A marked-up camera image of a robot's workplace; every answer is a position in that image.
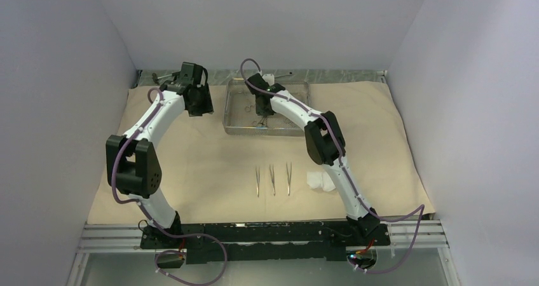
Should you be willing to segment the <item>black-handled claw hammer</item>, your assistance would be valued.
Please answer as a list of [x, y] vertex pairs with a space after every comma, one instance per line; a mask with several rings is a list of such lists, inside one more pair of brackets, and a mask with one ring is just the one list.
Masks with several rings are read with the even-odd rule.
[[169, 79], [169, 78], [174, 81], [175, 77], [177, 77], [178, 75], [179, 75], [179, 72], [173, 72], [171, 74], [166, 74], [166, 75], [159, 76], [159, 75], [157, 75], [157, 73], [153, 72], [151, 74], [151, 79], [152, 79], [154, 84], [160, 85], [163, 80], [166, 80], [166, 79]]

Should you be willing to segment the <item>silver forceps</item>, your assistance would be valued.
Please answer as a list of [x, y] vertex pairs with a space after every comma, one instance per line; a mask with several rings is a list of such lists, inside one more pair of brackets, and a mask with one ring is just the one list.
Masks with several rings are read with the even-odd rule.
[[256, 166], [256, 195], [260, 196], [260, 178], [261, 178], [261, 169], [260, 166]]
[[290, 196], [291, 193], [291, 181], [292, 181], [292, 163], [286, 163], [286, 172], [287, 172], [287, 196]]
[[271, 181], [271, 188], [273, 196], [276, 196], [276, 184], [275, 184], [275, 169], [274, 164], [269, 165], [269, 176]]

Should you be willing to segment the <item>white gauze pad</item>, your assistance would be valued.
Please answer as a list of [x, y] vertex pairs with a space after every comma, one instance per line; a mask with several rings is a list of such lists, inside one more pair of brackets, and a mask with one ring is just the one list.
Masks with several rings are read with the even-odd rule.
[[321, 180], [321, 188], [325, 191], [325, 192], [329, 192], [329, 191], [333, 191], [335, 190], [335, 184], [333, 183], [331, 177], [328, 175], [328, 174], [323, 174], [322, 175], [322, 180]]
[[306, 176], [307, 185], [311, 189], [320, 189], [324, 187], [324, 173], [323, 172], [307, 172]]

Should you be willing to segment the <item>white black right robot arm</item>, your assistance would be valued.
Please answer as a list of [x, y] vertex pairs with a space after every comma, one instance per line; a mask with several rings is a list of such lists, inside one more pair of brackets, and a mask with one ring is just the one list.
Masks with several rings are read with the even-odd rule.
[[352, 175], [345, 151], [345, 140], [333, 112], [320, 112], [295, 98], [284, 86], [270, 85], [260, 74], [244, 80], [256, 98], [263, 115], [281, 114], [303, 129], [306, 150], [311, 160], [330, 177], [341, 197], [352, 240], [365, 245], [380, 224], [371, 204]]

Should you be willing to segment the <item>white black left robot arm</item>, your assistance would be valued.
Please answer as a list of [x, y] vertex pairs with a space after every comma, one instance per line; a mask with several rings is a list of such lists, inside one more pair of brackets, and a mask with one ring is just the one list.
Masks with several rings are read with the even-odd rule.
[[148, 91], [151, 105], [130, 129], [106, 141], [107, 181], [115, 202], [136, 204], [168, 248], [180, 244], [183, 231], [178, 212], [160, 188], [163, 172], [157, 145], [183, 112], [197, 117], [214, 111], [206, 68], [184, 62], [172, 76], [171, 83]]

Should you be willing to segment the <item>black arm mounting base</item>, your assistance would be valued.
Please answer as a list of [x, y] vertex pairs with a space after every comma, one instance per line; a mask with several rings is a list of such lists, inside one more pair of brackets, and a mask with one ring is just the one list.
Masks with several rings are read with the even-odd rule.
[[355, 235], [347, 221], [250, 222], [246, 224], [182, 224], [163, 234], [142, 229], [143, 250], [186, 249], [188, 264], [223, 261], [325, 259], [344, 261], [355, 247], [391, 243], [388, 228], [380, 224], [368, 237]]

